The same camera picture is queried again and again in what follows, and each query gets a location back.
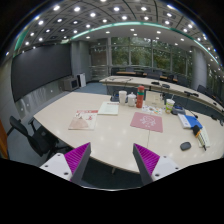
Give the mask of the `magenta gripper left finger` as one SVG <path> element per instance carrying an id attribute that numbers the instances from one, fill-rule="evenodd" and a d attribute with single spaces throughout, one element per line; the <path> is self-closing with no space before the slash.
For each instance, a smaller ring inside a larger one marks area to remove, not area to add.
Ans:
<path id="1" fill-rule="evenodd" d="M 56 153 L 41 169 L 79 185 L 90 154 L 91 143 L 86 143 L 66 154 Z"/>

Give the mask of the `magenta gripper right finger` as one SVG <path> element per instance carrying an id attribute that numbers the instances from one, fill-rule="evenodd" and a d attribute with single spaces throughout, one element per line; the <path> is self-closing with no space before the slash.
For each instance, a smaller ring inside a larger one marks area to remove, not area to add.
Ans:
<path id="1" fill-rule="evenodd" d="M 180 169 L 168 156 L 159 156 L 136 143 L 133 144 L 133 155 L 144 185 L 148 185 Z"/>

